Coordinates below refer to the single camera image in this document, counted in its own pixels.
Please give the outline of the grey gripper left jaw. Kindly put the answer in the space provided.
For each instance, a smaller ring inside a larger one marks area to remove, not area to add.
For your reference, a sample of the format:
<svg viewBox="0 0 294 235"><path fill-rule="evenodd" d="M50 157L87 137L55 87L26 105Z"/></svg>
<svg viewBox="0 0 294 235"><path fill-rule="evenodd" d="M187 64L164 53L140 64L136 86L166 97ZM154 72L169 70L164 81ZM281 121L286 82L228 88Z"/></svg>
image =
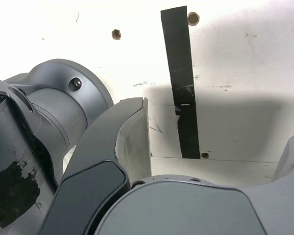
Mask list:
<svg viewBox="0 0 294 235"><path fill-rule="evenodd" d="M39 233L94 234L131 184L149 176L148 100L124 99L101 114L80 139Z"/></svg>

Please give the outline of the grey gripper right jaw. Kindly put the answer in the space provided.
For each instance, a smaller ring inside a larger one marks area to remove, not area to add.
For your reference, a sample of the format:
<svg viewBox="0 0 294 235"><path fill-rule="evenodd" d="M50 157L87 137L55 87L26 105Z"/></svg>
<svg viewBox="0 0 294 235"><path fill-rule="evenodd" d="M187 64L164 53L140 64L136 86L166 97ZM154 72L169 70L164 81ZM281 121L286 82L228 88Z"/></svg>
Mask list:
<svg viewBox="0 0 294 235"><path fill-rule="evenodd" d="M97 235L294 235L294 136L272 181L226 187L161 179L122 196Z"/></svg>

